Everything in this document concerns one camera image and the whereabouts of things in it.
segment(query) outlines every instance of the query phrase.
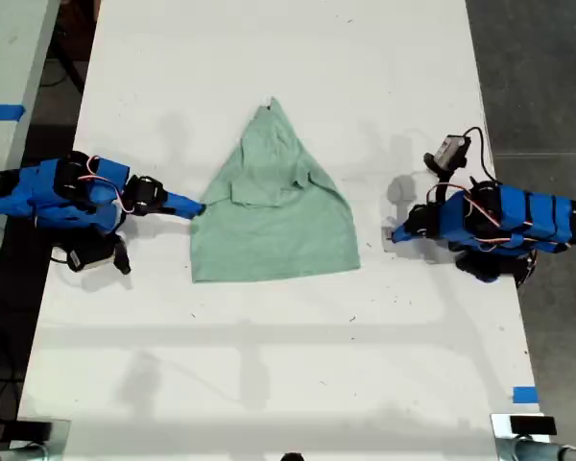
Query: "white table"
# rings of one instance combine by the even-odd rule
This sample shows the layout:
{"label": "white table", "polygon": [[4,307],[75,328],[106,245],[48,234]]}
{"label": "white table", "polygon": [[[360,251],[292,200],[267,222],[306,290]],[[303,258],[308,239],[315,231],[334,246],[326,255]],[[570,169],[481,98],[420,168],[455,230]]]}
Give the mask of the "white table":
{"label": "white table", "polygon": [[484,124],[463,0],[106,0],[75,147],[200,197],[271,96],[362,269],[195,285],[188,224],[133,218],[129,277],[50,268],[20,417],[71,420],[69,460],[495,459],[490,414],[537,410],[510,397],[533,385],[513,282],[380,238],[435,181],[422,154]]}
{"label": "white table", "polygon": [[[0,121],[0,170],[18,168],[60,0],[0,0],[0,104],[21,104],[19,122]],[[0,246],[6,219],[0,216]]]}

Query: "robotic arm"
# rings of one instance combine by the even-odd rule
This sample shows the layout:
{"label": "robotic arm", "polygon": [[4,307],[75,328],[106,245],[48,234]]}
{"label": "robotic arm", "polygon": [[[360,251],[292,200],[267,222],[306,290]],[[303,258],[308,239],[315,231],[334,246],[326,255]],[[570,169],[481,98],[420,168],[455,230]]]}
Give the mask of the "robotic arm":
{"label": "robotic arm", "polygon": [[[490,181],[471,178],[467,189],[449,180],[467,164],[472,130],[480,134],[481,163]],[[435,156],[424,156],[439,182],[427,193],[426,204],[414,206],[390,238],[395,243],[445,239],[450,251],[463,252],[456,261],[459,269],[486,282],[511,274],[520,285],[533,273],[538,250],[559,253],[576,244],[576,202],[502,184],[486,170],[483,144],[482,131],[474,127],[448,136]],[[446,200],[449,187],[459,190]],[[435,201],[429,198],[433,190]]]}
{"label": "robotic arm", "polygon": [[129,214],[193,219],[204,212],[204,205],[166,191],[154,178],[129,174],[126,165],[81,152],[0,171],[0,214],[35,220],[66,251],[61,262],[75,272],[112,259],[127,274],[126,246],[116,231]]}

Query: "gray floor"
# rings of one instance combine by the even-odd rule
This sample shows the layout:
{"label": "gray floor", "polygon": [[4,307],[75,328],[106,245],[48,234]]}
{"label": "gray floor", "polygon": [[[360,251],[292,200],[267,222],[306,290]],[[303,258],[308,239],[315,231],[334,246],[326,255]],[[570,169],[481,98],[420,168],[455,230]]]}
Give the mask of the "gray floor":
{"label": "gray floor", "polygon": [[[468,0],[468,10],[498,178],[576,200],[576,0]],[[56,77],[50,62],[43,82]],[[80,102],[70,82],[44,87],[33,123],[75,125]],[[576,248],[542,255],[519,296],[541,408],[576,446]]]}

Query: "blue tape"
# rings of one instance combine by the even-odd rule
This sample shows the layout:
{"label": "blue tape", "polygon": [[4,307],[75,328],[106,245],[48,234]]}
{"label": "blue tape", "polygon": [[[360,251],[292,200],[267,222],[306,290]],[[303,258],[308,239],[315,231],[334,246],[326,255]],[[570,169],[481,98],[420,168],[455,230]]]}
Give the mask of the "blue tape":
{"label": "blue tape", "polygon": [[538,389],[533,386],[517,386],[512,394],[514,403],[538,403]]}
{"label": "blue tape", "polygon": [[13,120],[18,122],[26,108],[20,104],[0,104],[0,120]]}

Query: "green cloth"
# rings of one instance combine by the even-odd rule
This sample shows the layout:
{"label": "green cloth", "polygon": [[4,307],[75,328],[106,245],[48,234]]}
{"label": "green cloth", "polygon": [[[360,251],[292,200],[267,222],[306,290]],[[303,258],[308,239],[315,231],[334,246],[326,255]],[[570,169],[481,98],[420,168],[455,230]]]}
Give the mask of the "green cloth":
{"label": "green cloth", "polygon": [[192,280],[287,279],[358,269],[352,213],[274,99],[261,107],[192,222]]}

